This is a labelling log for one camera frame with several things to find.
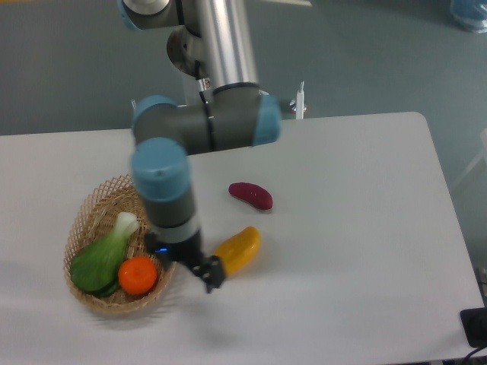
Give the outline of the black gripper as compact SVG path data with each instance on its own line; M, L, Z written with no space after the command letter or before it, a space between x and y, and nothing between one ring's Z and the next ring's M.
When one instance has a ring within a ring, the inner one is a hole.
M194 276L200 278L207 294L218 289L225 281L225 269L216 255L204 256L200 229L184 240L169 243L154 231L145 234L145 249L156 256L162 268L168 270L174 262L186 266Z

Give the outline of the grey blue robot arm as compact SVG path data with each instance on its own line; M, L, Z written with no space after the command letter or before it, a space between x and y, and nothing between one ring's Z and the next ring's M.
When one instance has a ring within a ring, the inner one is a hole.
M147 250L168 268L179 262L204 282L221 286L221 260L202 252L200 223L188 158L194 154L268 144L280 135L279 102L261 94L246 6L242 1L121 1L134 30L172 27L199 39L202 50L180 49L187 71L208 79L212 98L180 106L160 95L137 102L132 117L132 180L149 223Z

